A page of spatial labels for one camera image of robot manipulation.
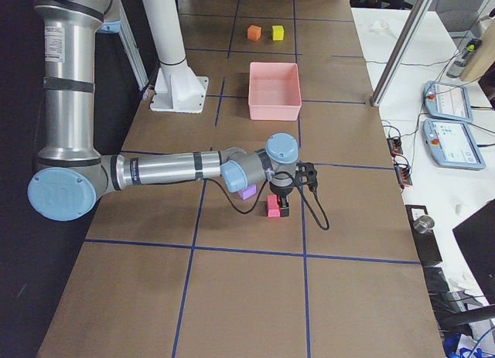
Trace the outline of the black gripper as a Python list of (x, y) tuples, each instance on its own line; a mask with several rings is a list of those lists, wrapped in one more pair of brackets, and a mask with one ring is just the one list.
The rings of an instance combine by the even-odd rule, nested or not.
[(294, 184), (291, 180), (287, 185), (283, 185), (276, 179), (273, 179), (269, 183), (270, 190), (273, 194), (278, 196), (278, 206), (280, 217), (288, 217), (290, 214), (290, 207), (288, 203), (288, 195), (294, 189)]

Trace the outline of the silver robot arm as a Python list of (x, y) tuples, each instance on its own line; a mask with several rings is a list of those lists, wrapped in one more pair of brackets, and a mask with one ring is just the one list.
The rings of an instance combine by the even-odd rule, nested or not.
[(31, 206), (44, 217), (70, 221), (104, 195), (129, 186), (211, 180), (225, 193), (259, 182), (286, 197), (303, 171), (297, 141), (272, 135), (264, 148), (240, 148), (127, 158), (94, 148), (94, 51), (98, 30), (120, 26), (120, 0), (33, 0), (43, 17), (46, 146), (28, 186)]

